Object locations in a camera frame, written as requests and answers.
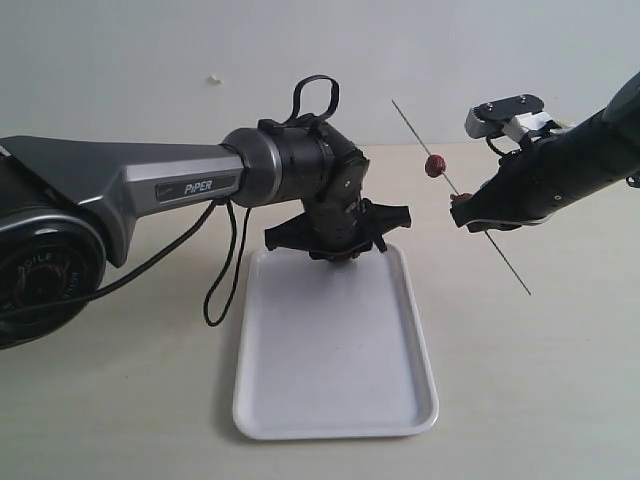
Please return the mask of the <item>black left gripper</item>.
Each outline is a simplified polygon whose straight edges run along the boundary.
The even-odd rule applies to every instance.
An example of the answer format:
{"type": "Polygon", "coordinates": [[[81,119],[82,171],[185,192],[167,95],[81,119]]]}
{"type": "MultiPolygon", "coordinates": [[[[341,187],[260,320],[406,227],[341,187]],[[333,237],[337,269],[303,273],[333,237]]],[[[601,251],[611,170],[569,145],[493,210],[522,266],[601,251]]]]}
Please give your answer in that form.
{"type": "Polygon", "coordinates": [[[385,252],[384,235],[410,228],[408,206],[356,200],[305,200],[303,213],[264,231],[265,246],[305,251],[314,260],[341,262],[373,248],[385,252]]]}

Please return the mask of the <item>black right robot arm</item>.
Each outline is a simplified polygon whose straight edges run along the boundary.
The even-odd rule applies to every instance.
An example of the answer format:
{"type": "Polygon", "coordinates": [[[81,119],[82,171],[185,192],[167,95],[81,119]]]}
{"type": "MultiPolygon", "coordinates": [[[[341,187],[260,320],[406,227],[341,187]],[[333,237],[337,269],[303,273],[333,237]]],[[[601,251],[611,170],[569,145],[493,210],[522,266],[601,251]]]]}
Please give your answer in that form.
{"type": "Polygon", "coordinates": [[[639,185],[639,76],[577,126],[550,134],[499,161],[497,173],[469,197],[454,200],[454,223],[471,233],[509,231],[619,181],[639,185]]]}

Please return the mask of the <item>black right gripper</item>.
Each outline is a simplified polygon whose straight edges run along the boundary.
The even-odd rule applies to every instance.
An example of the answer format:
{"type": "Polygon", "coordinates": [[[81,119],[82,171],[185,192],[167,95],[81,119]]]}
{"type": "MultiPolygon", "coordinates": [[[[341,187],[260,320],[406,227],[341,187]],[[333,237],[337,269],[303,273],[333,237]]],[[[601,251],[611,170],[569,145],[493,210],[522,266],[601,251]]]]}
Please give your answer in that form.
{"type": "Polygon", "coordinates": [[[625,177],[625,137],[600,119],[534,144],[501,167],[466,203],[450,200],[454,224],[469,233],[513,231],[603,190],[625,177]]]}

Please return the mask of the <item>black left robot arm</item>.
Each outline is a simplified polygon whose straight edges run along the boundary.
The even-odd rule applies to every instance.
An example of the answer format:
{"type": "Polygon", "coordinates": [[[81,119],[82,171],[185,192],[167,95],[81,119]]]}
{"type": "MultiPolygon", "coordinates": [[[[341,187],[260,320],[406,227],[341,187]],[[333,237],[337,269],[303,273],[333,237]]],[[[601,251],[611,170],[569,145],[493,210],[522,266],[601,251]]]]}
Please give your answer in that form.
{"type": "Polygon", "coordinates": [[[265,233],[268,249],[315,260],[384,250],[407,228],[405,206],[364,198],[368,159],[312,115],[239,128],[218,145],[1,141],[1,345],[53,333],[109,293],[107,266],[128,256],[136,222],[205,203],[257,207],[298,201],[303,211],[265,233]]]}

